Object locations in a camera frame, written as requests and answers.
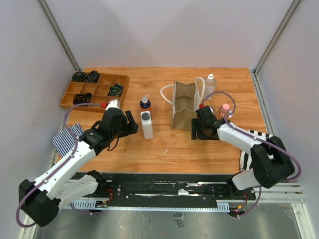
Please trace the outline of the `blue white striped cloth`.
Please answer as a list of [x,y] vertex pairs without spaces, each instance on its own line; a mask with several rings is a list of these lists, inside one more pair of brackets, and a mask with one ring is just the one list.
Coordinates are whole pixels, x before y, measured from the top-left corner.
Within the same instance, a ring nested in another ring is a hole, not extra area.
[[[83,128],[76,123],[75,125],[70,127],[72,133],[76,136],[77,139],[83,134]],[[61,157],[64,157],[69,151],[73,149],[75,146],[75,140],[72,135],[67,131],[67,129],[63,129],[60,133],[52,138],[52,144],[58,154]]]

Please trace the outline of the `wooden compartment tray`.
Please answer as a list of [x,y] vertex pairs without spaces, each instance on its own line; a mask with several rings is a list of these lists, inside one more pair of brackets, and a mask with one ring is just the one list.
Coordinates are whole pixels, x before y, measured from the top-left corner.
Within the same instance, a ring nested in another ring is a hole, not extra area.
[[[76,94],[91,93],[91,106],[80,106],[75,109],[78,111],[97,112],[102,113],[104,109],[96,104],[108,103],[110,100],[118,99],[120,106],[124,104],[125,97],[129,88],[130,78],[127,75],[100,73],[100,78],[96,84],[85,82],[73,82],[72,79],[60,101],[60,106],[68,109],[73,105],[73,98]],[[109,88],[114,84],[120,84],[124,87],[123,93],[120,97],[108,96]]]

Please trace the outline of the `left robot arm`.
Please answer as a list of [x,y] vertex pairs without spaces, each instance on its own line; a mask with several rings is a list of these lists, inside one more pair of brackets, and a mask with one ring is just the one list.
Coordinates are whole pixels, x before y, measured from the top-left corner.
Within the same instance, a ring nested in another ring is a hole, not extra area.
[[51,223],[59,211],[75,200],[94,195],[101,197],[105,193],[110,197],[114,192],[107,179],[98,171],[92,170],[82,178],[69,183],[68,180],[87,162],[94,159],[103,150],[112,151],[112,142],[121,137],[138,132],[130,111],[109,108],[101,120],[75,140],[75,146],[56,165],[33,181],[25,179],[18,188],[19,205],[15,219],[22,228],[31,225],[20,221],[19,213],[25,212],[35,225],[44,227]]

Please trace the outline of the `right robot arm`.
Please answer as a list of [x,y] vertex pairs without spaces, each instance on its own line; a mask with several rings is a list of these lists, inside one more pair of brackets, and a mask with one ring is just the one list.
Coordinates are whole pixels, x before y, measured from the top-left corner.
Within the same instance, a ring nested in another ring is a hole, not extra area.
[[196,110],[194,121],[208,139],[227,142],[251,157],[252,168],[226,180],[226,194],[238,199],[244,190],[262,186],[271,188],[295,173],[292,157],[276,136],[261,137],[237,127],[228,119],[217,119],[208,106]]

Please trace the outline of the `brown canvas bag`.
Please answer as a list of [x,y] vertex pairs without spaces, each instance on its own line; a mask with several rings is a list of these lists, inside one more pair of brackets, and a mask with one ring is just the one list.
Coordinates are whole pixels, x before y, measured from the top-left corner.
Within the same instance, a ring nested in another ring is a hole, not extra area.
[[[165,95],[164,90],[173,88],[172,100]],[[196,117],[196,110],[203,100],[205,80],[197,77],[191,84],[175,81],[174,84],[164,86],[160,90],[162,98],[171,105],[171,129],[191,130],[191,120]]]

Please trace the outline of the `white bottle grey cap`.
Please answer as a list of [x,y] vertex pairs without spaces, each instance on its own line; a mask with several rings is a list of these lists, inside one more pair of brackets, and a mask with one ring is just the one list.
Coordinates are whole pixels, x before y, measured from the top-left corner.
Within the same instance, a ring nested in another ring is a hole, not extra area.
[[145,139],[153,138],[153,125],[150,111],[141,112],[141,123]]

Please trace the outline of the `pink cap clear bottle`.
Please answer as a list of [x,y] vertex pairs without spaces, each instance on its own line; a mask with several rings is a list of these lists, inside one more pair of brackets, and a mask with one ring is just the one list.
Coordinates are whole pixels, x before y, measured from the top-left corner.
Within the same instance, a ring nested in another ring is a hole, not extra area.
[[228,104],[223,104],[216,112],[216,118],[218,120],[223,119],[224,116],[232,113],[232,110]]

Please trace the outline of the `clear bottle white cap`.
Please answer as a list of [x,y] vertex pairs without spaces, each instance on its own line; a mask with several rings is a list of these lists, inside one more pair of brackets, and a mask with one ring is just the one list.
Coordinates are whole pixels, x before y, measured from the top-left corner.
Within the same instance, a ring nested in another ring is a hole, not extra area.
[[216,86],[217,86],[217,80],[215,79],[215,76],[211,73],[205,79],[203,99],[207,98],[208,100],[210,100],[212,98],[210,94],[215,91]]

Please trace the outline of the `orange blue pump bottle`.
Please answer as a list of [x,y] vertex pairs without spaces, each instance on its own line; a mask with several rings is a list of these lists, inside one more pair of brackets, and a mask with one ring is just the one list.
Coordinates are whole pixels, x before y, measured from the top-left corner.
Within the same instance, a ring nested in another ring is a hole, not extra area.
[[140,109],[141,109],[141,112],[152,111],[151,102],[149,100],[149,94],[146,94],[142,97],[140,101]]

